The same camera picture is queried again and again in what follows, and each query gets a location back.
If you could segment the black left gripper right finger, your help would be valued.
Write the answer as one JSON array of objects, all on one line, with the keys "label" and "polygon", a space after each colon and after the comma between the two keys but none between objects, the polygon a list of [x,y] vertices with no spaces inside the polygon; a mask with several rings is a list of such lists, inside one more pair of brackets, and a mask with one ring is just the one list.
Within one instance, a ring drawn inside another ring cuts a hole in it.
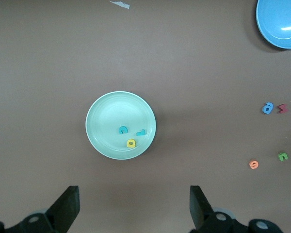
[{"label": "black left gripper right finger", "polygon": [[273,222],[253,219],[245,226],[230,215],[214,211],[200,186],[190,186],[190,214],[195,228],[192,233],[280,233]]}]

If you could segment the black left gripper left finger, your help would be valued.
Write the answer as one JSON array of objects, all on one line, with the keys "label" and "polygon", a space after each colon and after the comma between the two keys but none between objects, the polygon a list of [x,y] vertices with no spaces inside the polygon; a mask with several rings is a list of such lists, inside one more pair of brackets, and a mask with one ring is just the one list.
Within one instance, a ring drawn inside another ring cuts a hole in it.
[{"label": "black left gripper left finger", "polygon": [[10,228],[0,222],[0,233],[66,233],[79,212],[79,187],[69,186],[44,213],[31,214]]}]

